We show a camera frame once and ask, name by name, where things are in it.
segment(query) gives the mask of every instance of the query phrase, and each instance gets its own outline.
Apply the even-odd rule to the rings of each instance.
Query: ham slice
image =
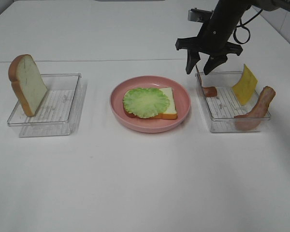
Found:
[[[270,106],[270,102],[273,100],[275,94],[276,94],[275,91],[271,87],[269,86],[264,87],[259,95],[256,105],[252,108],[252,110],[245,115],[234,116],[234,118],[264,117]],[[238,121],[235,122],[235,127],[239,131],[248,131],[248,130],[250,131],[256,128],[260,123],[261,120]]]

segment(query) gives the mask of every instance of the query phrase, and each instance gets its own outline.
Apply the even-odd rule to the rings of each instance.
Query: cheese slice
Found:
[[[251,98],[257,86],[257,78],[244,64],[241,79],[232,87],[237,100],[241,105],[245,105]]]

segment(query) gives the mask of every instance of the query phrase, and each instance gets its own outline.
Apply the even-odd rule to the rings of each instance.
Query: toast slice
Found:
[[[47,88],[32,56],[17,56],[10,64],[8,75],[25,114],[34,116]]]
[[[166,88],[160,88],[160,90],[168,97],[168,99],[170,101],[170,105],[166,109],[166,111],[164,111],[163,113],[159,113],[156,116],[149,117],[149,118],[146,118],[146,119],[159,119],[159,118],[160,119],[177,119],[177,111],[176,111],[176,107],[175,107],[175,102],[174,102],[172,88],[171,87],[166,87]],[[125,111],[125,114],[128,117],[137,117],[137,118],[139,118],[138,116],[126,111],[125,107],[124,107],[124,111]]]

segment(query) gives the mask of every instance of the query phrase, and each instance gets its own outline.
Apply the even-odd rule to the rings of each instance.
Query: green lettuce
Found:
[[[165,112],[170,100],[158,88],[134,88],[125,94],[123,105],[130,114],[149,118]]]

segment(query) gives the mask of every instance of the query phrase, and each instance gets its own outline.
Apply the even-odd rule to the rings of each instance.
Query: cable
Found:
[[[253,19],[255,19],[258,15],[260,15],[262,11],[263,11],[262,9],[259,10],[259,12],[258,12],[255,16],[253,16],[251,19],[249,19],[249,20],[248,20],[247,22],[245,22],[245,23],[243,23],[243,22],[242,22],[242,19],[240,19],[240,25],[236,26],[235,29],[234,29],[234,32],[233,32],[233,38],[234,38],[234,40],[235,40],[238,44],[246,44],[246,43],[250,40],[250,30],[249,30],[247,27],[245,27],[245,25],[247,25],[248,23],[250,23],[250,22],[251,22]],[[245,42],[241,42],[241,41],[239,41],[239,40],[237,39],[237,37],[236,37],[236,31],[237,31],[237,28],[242,28],[242,29],[245,29],[246,31],[248,31],[248,38],[247,38],[247,40],[246,40]]]

